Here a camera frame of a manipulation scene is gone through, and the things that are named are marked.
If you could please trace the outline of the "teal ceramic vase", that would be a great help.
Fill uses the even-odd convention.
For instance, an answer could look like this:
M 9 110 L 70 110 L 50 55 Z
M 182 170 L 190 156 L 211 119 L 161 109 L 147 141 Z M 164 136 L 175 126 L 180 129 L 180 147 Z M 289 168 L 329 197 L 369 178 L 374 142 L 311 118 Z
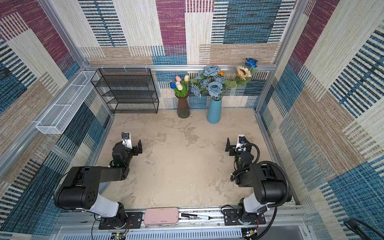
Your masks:
M 207 120 L 211 124 L 217 124 L 221 119 L 222 97 L 212 97 L 210 100 Z

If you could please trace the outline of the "pink ribbed glass vase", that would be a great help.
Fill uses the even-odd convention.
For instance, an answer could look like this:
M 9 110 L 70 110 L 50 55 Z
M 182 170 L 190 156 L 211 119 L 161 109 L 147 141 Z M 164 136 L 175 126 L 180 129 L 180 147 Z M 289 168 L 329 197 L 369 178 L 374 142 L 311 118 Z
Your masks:
M 186 119 L 190 116 L 190 107 L 188 102 L 189 95 L 189 92 L 187 92 L 185 97 L 178 97 L 177 94 L 175 94 L 178 98 L 177 114 L 181 119 Z

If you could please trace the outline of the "blue rose orange flower bouquet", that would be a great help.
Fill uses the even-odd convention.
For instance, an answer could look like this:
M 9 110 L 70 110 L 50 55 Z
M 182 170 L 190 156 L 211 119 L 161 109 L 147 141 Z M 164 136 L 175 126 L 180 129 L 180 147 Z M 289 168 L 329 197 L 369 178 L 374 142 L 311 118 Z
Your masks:
M 234 80 L 228 80 L 218 73 L 222 71 L 219 66 L 206 66 L 199 71 L 197 76 L 191 80 L 190 92 L 201 97 L 209 95 L 212 97 L 223 97 L 223 92 L 229 88 L 235 88 L 237 83 Z

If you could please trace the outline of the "blue artificial tulip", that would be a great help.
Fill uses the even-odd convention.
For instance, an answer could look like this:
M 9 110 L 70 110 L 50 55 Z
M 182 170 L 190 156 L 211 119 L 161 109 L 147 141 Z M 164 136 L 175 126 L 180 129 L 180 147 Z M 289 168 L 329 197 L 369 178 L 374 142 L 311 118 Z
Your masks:
M 174 82 L 170 82 L 170 88 L 171 89 L 175 89 L 177 86 L 176 86 L 176 84 L 174 83 Z

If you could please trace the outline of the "cream artificial daisy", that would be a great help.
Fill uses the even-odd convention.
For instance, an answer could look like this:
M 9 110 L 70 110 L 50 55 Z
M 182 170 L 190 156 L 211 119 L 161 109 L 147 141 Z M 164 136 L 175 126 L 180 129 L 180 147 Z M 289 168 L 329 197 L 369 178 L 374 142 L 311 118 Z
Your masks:
M 252 78 L 252 67 L 241 67 L 236 68 L 236 78 L 235 82 L 237 85 L 246 85 L 251 81 Z

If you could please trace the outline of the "pale blue-white artificial tulip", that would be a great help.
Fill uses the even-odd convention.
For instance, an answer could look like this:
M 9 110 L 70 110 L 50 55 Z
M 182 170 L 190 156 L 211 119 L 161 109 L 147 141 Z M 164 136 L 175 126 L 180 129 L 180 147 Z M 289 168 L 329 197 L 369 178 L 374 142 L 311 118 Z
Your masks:
M 181 82 L 176 82 L 176 86 L 179 91 L 182 91 L 184 89 L 184 86 Z

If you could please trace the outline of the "dark blue artificial rose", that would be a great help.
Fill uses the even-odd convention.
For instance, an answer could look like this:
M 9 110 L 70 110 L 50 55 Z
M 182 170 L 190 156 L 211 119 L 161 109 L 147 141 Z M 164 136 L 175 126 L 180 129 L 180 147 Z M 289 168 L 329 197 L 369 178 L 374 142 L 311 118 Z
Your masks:
M 257 69 L 256 69 L 256 67 L 258 65 L 257 60 L 252 59 L 252 58 L 248 58 L 248 59 L 246 59 L 245 65 L 250 70 L 251 75 L 254 75 L 257 72 Z

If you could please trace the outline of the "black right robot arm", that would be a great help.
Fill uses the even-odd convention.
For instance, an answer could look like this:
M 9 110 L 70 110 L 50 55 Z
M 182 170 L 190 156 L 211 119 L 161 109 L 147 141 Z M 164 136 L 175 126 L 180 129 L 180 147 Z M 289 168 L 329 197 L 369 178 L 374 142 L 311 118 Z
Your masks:
M 261 161 L 259 147 L 243 135 L 238 136 L 235 145 L 227 140 L 225 151 L 234 157 L 235 170 L 230 181 L 238 187 L 253 189 L 248 197 L 240 200 L 236 208 L 221 208 L 225 225 L 265 224 L 265 212 L 292 200 L 287 174 L 276 163 Z

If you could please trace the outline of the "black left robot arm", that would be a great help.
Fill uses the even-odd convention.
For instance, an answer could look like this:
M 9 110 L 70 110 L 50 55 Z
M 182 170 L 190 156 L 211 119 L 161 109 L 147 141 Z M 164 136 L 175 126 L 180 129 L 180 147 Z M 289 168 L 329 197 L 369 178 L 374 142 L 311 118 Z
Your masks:
M 130 172 L 132 158 L 142 152 L 141 141 L 131 148 L 121 141 L 113 147 L 113 160 L 108 167 L 72 167 L 54 193 L 56 207 L 100 216 L 100 230 L 130 228 L 134 222 L 126 213 L 124 204 L 101 196 L 99 185 L 124 181 Z

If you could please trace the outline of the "black white marker pen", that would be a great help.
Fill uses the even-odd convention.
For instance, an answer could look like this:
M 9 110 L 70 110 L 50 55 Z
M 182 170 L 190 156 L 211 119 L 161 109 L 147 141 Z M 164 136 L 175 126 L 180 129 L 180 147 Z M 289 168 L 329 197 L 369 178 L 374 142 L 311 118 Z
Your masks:
M 182 218 L 189 218 L 189 219 L 202 219 L 202 220 L 210 220 L 210 216 L 204 216 L 204 215 L 196 215 L 196 214 L 187 214 L 187 213 L 181 213 L 180 217 Z

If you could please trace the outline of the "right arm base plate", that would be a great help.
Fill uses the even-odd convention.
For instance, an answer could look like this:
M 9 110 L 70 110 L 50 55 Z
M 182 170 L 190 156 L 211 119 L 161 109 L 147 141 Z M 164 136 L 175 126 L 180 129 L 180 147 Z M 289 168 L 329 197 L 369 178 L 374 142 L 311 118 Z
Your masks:
M 233 208 L 221 208 L 220 211 L 224 215 L 226 226 L 266 224 L 266 219 L 261 214 L 240 213 L 240 210 Z

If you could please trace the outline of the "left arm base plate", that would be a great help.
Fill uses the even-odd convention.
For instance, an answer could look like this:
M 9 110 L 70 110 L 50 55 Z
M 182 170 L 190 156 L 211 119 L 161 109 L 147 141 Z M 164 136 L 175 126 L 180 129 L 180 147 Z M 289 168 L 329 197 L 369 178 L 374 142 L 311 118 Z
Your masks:
M 139 229 L 142 224 L 143 212 L 126 212 L 121 219 L 101 218 L 99 230 Z

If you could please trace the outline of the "white mesh wall basket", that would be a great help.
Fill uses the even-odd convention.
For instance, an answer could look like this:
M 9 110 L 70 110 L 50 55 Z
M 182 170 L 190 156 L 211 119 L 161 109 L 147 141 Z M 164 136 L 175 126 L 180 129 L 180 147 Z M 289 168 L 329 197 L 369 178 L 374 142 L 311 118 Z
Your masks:
M 94 74 L 92 71 L 83 71 L 77 75 L 37 123 L 36 129 L 44 135 L 62 134 L 91 92 Z

